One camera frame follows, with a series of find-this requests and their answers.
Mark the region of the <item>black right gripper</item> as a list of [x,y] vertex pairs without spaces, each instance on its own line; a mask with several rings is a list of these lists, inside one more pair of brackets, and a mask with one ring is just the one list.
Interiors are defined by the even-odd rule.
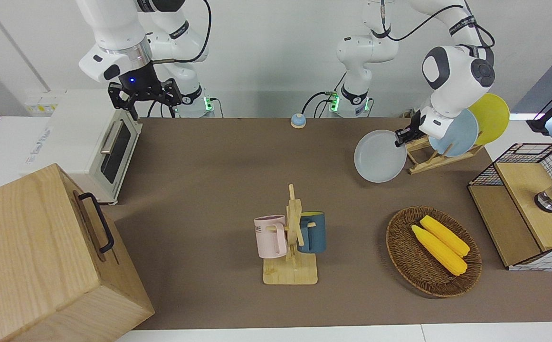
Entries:
[[174,78],[160,82],[157,78],[153,62],[141,68],[123,73],[117,82],[109,82],[107,93],[116,110],[127,111],[134,121],[138,120],[135,109],[137,100],[156,100],[159,97],[161,105],[168,107],[171,118],[176,117],[176,111],[182,104],[182,95]]

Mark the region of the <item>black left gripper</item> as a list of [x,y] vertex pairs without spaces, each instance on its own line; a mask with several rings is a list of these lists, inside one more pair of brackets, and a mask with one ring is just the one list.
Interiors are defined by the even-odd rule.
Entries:
[[412,141],[412,137],[422,137],[424,133],[419,129],[419,126],[423,123],[422,113],[420,110],[415,111],[411,117],[410,125],[404,129],[398,129],[395,131],[396,146],[402,146]]

